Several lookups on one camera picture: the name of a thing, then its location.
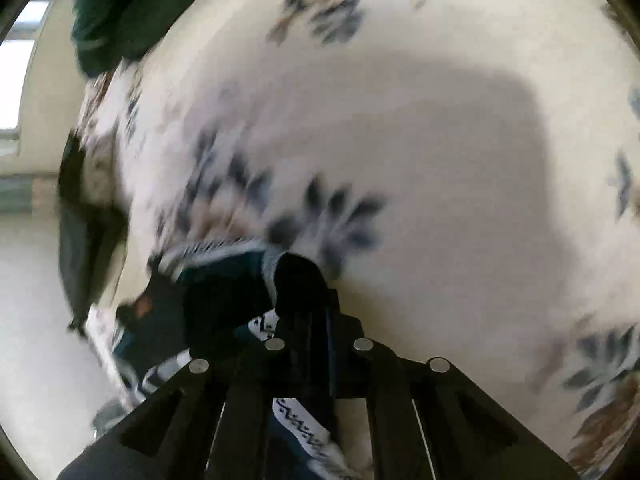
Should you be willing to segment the black teal patterned knit sweater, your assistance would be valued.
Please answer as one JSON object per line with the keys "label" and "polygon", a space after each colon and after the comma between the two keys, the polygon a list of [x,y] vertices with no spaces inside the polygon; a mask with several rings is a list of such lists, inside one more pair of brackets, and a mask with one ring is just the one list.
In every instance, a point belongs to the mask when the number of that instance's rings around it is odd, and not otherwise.
{"label": "black teal patterned knit sweater", "polygon": [[329,317],[337,300],[312,261],[259,240],[182,244],[156,256],[141,295],[116,311],[116,370],[134,409],[194,360],[247,363],[272,397],[283,479],[352,479],[334,439]]}

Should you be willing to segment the black garment at bed edge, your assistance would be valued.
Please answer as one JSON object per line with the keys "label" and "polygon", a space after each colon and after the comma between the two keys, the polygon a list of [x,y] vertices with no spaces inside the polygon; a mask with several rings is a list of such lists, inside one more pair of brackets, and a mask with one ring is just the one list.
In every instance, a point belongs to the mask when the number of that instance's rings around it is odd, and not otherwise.
{"label": "black garment at bed edge", "polygon": [[86,151],[71,132],[58,170],[58,272],[72,311],[68,329],[85,337],[91,305],[104,289],[113,252],[126,233],[126,220],[115,207],[89,204],[81,196]]}

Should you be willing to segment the floral cream bed blanket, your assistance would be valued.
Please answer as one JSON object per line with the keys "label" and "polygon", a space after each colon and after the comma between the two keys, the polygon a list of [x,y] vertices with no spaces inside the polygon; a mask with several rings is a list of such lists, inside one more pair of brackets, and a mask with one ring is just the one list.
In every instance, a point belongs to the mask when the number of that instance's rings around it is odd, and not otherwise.
{"label": "floral cream bed blanket", "polygon": [[133,264],[298,252],[602,479],[639,414],[638,83],[606,0],[196,0],[84,105]]}

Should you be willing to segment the dark green black garment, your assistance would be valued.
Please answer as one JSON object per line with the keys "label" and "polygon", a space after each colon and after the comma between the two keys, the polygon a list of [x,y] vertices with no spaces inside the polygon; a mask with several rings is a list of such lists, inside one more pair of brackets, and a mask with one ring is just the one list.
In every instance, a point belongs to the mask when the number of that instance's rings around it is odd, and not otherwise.
{"label": "dark green black garment", "polygon": [[137,61],[166,35],[195,0],[75,0],[72,38],[89,78]]}

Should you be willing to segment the window with white frame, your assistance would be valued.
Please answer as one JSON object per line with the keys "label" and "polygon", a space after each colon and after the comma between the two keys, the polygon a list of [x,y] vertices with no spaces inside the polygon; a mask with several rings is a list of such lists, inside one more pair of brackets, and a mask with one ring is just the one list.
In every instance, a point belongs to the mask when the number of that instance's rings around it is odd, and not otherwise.
{"label": "window with white frame", "polygon": [[20,140],[24,85],[53,0],[26,0],[1,40],[1,140]]}

